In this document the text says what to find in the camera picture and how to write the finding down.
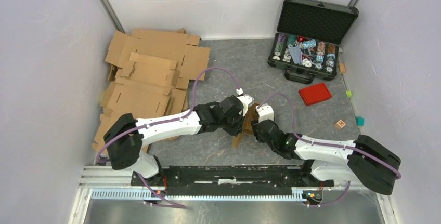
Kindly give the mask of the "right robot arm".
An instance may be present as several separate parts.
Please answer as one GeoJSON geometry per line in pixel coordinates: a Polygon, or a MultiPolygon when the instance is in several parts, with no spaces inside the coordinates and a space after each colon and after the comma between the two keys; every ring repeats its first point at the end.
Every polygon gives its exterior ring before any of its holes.
{"type": "Polygon", "coordinates": [[[335,141],[285,133],[273,120],[252,121],[251,126],[257,142],[284,159],[305,162],[300,179],[308,187],[327,180],[358,181],[378,194],[391,195],[401,178],[401,159],[367,135],[335,141]]]}

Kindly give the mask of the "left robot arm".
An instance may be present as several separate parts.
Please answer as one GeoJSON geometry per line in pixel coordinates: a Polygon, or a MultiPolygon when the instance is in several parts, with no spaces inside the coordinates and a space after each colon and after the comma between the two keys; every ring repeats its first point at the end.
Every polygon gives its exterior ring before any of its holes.
{"type": "Polygon", "coordinates": [[[154,142],[182,135],[211,133],[223,129],[231,136],[241,132],[243,121],[254,99],[249,95],[230,96],[222,102],[199,104],[182,113],[159,118],[133,118],[122,115],[105,133],[105,148],[112,169],[131,169],[150,186],[163,181],[157,159],[142,148],[154,142]]]}

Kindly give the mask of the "brown cardboard box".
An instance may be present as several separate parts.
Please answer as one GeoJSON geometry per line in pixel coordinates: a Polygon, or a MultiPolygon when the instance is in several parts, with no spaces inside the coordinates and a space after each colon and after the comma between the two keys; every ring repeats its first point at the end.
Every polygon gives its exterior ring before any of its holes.
{"type": "Polygon", "coordinates": [[[257,111],[256,111],[256,107],[259,106],[258,103],[254,103],[248,110],[247,113],[245,115],[244,121],[243,121],[243,125],[242,125],[242,132],[240,132],[237,136],[233,137],[232,140],[232,148],[236,149],[242,139],[244,138],[245,135],[249,135],[249,136],[253,136],[253,130],[252,130],[252,121],[257,120],[258,116],[257,116],[257,111]]]}

